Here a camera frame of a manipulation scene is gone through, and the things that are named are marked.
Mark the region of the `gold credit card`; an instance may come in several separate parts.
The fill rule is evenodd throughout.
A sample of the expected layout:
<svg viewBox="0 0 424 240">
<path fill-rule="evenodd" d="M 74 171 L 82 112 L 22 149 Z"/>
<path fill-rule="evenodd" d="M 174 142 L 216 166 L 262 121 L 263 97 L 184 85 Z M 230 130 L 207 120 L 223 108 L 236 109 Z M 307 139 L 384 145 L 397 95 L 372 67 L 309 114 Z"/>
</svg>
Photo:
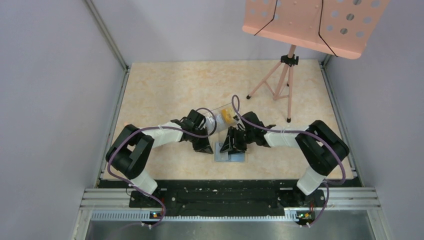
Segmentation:
<svg viewBox="0 0 424 240">
<path fill-rule="evenodd" d="M 222 119 L 228 125 L 234 122 L 234 111 L 232 108 L 225 108 L 221 110 Z"/>
</svg>

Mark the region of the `clear acrylic card box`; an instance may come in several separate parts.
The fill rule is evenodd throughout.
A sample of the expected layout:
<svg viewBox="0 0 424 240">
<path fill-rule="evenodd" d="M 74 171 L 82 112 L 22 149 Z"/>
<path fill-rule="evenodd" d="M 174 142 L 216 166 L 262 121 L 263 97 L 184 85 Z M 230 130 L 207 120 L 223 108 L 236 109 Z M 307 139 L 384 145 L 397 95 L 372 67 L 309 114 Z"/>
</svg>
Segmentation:
<svg viewBox="0 0 424 240">
<path fill-rule="evenodd" d="M 222 109 L 233 109 L 233 111 L 234 111 L 234 117 L 233 117 L 234 122 L 232 124 L 226 124 L 225 123 L 225 121 L 223 120 L 223 117 L 221 115 Z M 214 133 L 219 133 L 221 131 L 225 131 L 229 127 L 236 126 L 238 121 L 239 121 L 238 116 L 237 116 L 237 114 L 236 114 L 231 103 L 228 103 L 226 105 L 215 108 L 211 112 L 206 111 L 203 115 L 205 116 L 205 125 L 204 126 L 206 127 L 209 135 L 212 134 L 212 131 L 214 130 L 215 126 L 216 126 L 216 129 L 215 129 Z"/>
</svg>

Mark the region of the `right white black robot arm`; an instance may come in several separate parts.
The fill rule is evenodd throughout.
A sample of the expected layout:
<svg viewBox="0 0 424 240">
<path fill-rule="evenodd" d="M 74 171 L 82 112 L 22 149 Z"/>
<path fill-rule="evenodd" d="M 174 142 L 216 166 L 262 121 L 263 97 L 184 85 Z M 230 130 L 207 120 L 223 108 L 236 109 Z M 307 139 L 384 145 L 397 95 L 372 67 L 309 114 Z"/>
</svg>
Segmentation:
<svg viewBox="0 0 424 240">
<path fill-rule="evenodd" d="M 294 188 L 293 200 L 299 206 L 307 206 L 313 200 L 313 192 L 350 153 L 347 144 L 322 120 L 315 120 L 305 129 L 265 126 L 252 111 L 242 115 L 237 127 L 228 128 L 219 152 L 228 156 L 245 153 L 252 143 L 301 150 L 309 166 Z"/>
</svg>

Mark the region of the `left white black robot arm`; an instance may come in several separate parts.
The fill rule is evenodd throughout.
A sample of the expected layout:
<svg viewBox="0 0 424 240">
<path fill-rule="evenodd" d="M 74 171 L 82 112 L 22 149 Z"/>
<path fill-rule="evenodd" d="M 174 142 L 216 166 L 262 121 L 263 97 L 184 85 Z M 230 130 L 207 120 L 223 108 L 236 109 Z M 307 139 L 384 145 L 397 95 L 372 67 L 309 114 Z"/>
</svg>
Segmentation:
<svg viewBox="0 0 424 240">
<path fill-rule="evenodd" d="M 157 126 L 138 128 L 126 125 L 106 153 L 107 171 L 120 172 L 134 189 L 141 190 L 141 200 L 149 207 L 160 202 L 158 184 L 146 170 L 152 149 L 179 142 L 190 142 L 197 153 L 212 154 L 209 136 L 218 128 L 216 115 L 211 116 L 212 129 L 206 126 L 207 117 L 192 109 L 181 119 L 172 119 Z"/>
</svg>

